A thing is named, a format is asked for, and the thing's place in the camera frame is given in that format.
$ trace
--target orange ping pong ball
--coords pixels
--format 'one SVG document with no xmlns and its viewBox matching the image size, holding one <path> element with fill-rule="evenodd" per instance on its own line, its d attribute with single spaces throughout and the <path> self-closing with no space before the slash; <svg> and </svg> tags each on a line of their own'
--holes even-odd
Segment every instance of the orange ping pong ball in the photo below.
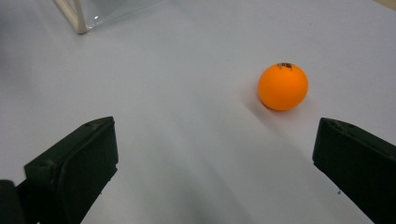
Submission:
<svg viewBox="0 0 396 224">
<path fill-rule="evenodd" d="M 308 78 L 295 64 L 276 63 L 262 73 L 258 93 L 262 103 L 271 109 L 289 110 L 308 93 Z"/>
</svg>

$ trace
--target orange ball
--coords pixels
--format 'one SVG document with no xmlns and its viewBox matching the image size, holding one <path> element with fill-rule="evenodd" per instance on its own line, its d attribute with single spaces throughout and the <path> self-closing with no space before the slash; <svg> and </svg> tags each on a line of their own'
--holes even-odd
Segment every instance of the orange ball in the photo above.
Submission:
<svg viewBox="0 0 396 224">
<path fill-rule="evenodd" d="M 308 93 L 308 78 L 295 64 L 276 63 L 262 73 L 258 92 L 266 106 L 274 110 L 289 110 Z"/>
</svg>

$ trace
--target white table surface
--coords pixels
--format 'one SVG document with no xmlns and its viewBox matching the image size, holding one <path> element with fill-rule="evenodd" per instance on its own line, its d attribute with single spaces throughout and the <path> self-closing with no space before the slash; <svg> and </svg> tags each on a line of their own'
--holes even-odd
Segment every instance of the white table surface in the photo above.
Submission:
<svg viewBox="0 0 396 224">
<path fill-rule="evenodd" d="M 280 62 L 310 82 L 282 113 L 256 96 Z M 1 1 L 0 178 L 113 116 L 119 170 L 83 223 L 372 223 L 311 157 L 322 117 L 396 144 L 395 65 L 396 12 L 370 0 L 165 0 L 86 35 Z"/>
</svg>

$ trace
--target ping pong ball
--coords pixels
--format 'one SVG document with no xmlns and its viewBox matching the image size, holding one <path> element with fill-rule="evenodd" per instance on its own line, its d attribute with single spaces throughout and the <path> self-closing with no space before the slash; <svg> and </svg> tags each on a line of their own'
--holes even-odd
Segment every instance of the ping pong ball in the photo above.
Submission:
<svg viewBox="0 0 396 224">
<path fill-rule="evenodd" d="M 260 77 L 258 94 L 263 104 L 274 110 L 289 110 L 308 93 L 308 78 L 295 64 L 276 63 Z"/>
</svg>

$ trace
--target clear plastic container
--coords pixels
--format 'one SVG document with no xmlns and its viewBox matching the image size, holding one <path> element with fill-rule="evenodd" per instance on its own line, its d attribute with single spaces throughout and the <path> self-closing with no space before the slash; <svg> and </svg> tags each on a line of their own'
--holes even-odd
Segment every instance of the clear plastic container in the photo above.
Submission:
<svg viewBox="0 0 396 224">
<path fill-rule="evenodd" d="M 78 34 L 116 21 L 162 0 L 54 0 Z"/>
</svg>

